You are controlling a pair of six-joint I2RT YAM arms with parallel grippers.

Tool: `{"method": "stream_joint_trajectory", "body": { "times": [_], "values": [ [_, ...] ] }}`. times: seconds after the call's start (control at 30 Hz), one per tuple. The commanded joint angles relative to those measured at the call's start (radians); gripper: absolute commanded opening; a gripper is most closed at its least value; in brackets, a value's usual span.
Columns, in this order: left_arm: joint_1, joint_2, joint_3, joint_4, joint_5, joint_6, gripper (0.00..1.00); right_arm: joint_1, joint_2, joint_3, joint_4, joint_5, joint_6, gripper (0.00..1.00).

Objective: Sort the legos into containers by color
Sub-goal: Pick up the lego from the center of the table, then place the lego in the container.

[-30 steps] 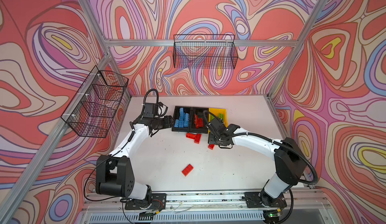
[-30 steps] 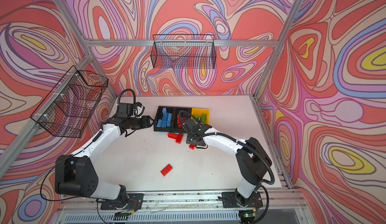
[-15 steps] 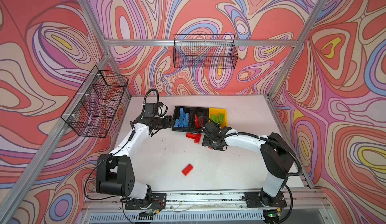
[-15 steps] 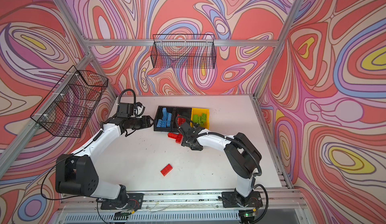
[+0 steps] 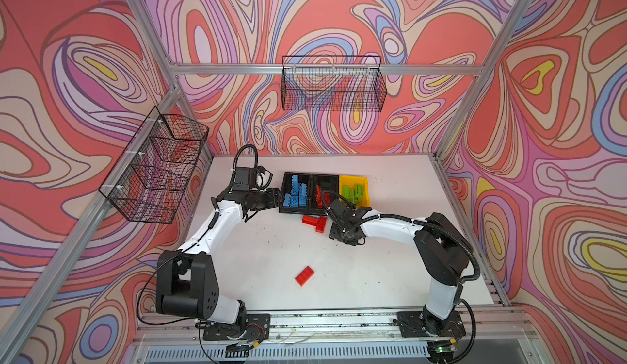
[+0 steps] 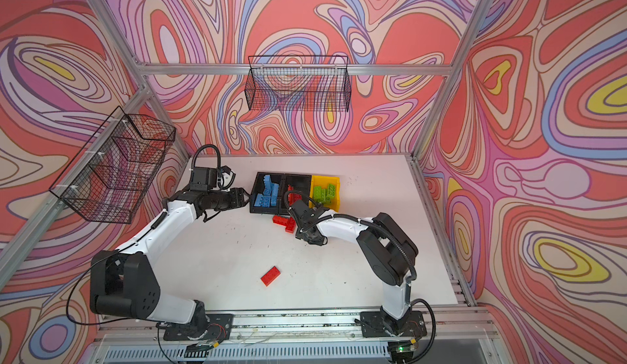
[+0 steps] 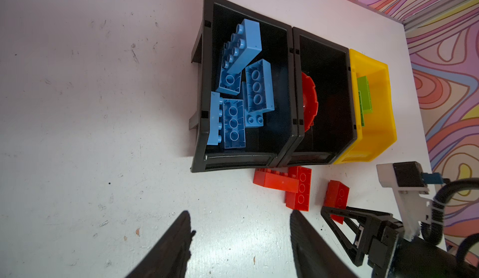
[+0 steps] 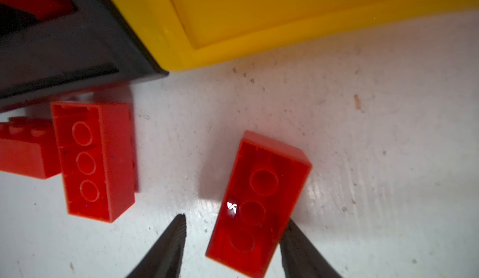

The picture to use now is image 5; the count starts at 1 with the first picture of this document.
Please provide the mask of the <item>red lego brick small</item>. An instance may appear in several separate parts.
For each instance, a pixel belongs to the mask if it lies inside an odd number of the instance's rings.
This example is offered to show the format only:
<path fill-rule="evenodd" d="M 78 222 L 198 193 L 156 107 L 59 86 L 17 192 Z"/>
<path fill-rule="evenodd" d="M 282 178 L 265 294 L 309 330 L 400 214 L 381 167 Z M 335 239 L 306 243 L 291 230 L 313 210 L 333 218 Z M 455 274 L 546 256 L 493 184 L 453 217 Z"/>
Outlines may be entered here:
<path fill-rule="evenodd" d="M 327 225 L 327 221 L 328 221 L 328 219 L 326 217 L 322 217 L 321 216 L 321 217 L 318 218 L 318 222 L 317 222 L 316 228 L 315 228 L 317 233 L 324 233 L 326 225 Z"/>

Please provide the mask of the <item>green lego brick large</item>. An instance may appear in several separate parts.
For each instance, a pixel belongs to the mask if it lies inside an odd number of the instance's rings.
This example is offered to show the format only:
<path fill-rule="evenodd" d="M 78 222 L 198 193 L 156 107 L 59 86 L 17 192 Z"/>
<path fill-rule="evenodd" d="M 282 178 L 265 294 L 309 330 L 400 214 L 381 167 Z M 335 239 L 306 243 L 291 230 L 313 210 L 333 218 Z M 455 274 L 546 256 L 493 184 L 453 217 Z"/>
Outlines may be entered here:
<path fill-rule="evenodd" d="M 344 197 L 344 199 L 346 199 L 347 202 L 350 202 L 353 204 L 357 202 L 354 189 L 352 189 L 349 186 L 341 187 L 341 196 Z"/>

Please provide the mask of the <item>red arch lego piece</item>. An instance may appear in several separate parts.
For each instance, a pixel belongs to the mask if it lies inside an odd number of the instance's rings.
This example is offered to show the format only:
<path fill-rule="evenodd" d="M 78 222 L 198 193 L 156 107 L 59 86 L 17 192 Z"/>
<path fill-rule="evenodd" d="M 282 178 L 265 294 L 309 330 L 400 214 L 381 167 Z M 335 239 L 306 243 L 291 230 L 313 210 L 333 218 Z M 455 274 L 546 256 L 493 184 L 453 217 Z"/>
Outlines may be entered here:
<path fill-rule="evenodd" d="M 316 205 L 318 207 L 318 209 L 323 209 L 323 194 L 322 194 L 322 189 L 319 185 L 315 186 L 315 190 L 316 190 L 316 194 L 315 194 L 315 201 L 316 201 Z"/>

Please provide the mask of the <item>blue lego brick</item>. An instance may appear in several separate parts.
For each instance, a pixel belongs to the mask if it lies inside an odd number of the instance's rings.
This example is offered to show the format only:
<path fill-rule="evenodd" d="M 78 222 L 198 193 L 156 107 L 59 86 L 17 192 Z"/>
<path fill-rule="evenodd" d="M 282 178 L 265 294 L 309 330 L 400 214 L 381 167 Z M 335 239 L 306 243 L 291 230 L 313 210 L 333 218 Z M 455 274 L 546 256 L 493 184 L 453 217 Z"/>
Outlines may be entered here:
<path fill-rule="evenodd" d="M 300 197 L 286 195 L 282 204 L 283 207 L 287 208 L 297 208 L 300 206 Z"/>
<path fill-rule="evenodd" d="M 292 194 L 292 196 L 298 196 L 300 193 L 300 182 L 299 182 L 298 174 L 294 174 L 292 176 L 291 183 L 292 183 L 292 188 L 291 188 L 290 194 Z"/>
<path fill-rule="evenodd" d="M 301 184 L 298 194 L 298 207 L 307 206 L 308 187 L 307 184 Z"/>

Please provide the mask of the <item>red lego brick front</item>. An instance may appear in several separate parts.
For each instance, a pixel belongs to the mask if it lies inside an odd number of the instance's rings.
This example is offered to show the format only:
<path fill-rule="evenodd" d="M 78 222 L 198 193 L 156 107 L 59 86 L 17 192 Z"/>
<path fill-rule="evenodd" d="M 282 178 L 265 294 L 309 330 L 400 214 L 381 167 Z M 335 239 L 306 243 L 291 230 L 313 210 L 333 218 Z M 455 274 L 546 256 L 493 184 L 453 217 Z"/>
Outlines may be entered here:
<path fill-rule="evenodd" d="M 303 287 L 313 277 L 314 271 L 310 266 L 306 266 L 295 278 L 300 287 Z"/>

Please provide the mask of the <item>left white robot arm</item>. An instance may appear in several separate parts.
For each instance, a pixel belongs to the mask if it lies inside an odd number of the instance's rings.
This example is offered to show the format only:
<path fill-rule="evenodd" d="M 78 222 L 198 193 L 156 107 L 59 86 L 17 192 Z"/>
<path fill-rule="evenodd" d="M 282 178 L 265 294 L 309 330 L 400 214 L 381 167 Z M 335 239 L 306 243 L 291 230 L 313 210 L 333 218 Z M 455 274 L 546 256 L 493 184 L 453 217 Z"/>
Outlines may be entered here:
<path fill-rule="evenodd" d="M 226 189 L 211 199 L 212 211 L 177 251 L 165 251 L 156 270 L 156 312 L 210 323 L 243 326 L 245 304 L 220 292 L 213 256 L 238 225 L 282 204 L 263 166 L 235 167 Z"/>

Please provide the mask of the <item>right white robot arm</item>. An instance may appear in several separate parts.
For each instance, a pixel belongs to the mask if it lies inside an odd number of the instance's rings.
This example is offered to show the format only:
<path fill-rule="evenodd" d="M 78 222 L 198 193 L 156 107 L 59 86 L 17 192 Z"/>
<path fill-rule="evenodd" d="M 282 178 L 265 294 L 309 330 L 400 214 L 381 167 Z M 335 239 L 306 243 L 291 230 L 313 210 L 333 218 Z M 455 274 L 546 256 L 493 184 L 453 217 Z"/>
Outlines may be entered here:
<path fill-rule="evenodd" d="M 427 322 L 447 322 L 460 303 L 464 285 L 482 276 L 473 247 L 440 213 L 410 218 L 369 207 L 357 209 L 341 198 L 324 208 L 332 221 L 330 236 L 336 241 L 357 246 L 367 238 L 383 238 L 417 249 L 431 277 L 423 308 Z"/>

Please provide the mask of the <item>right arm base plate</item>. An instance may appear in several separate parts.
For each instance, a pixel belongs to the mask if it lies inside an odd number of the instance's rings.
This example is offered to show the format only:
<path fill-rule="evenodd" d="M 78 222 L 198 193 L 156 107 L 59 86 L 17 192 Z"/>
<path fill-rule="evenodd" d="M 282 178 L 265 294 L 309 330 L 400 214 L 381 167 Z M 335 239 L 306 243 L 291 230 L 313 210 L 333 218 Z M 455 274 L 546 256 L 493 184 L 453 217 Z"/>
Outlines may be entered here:
<path fill-rule="evenodd" d="M 442 320 L 428 311 L 398 312 L 393 324 L 400 330 L 403 338 L 454 338 L 466 336 L 464 323 L 460 313 L 452 311 L 448 318 Z"/>

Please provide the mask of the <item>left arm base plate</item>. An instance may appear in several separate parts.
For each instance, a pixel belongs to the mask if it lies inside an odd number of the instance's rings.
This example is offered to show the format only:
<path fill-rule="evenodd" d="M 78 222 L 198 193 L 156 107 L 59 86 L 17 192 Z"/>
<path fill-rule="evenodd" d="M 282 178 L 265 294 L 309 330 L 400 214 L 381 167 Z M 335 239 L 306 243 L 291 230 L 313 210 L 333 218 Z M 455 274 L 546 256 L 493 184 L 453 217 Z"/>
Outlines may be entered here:
<path fill-rule="evenodd" d="M 199 328 L 204 341 L 261 342 L 269 337 L 271 315 L 269 313 L 248 314 L 244 321 L 235 324 L 213 323 Z"/>

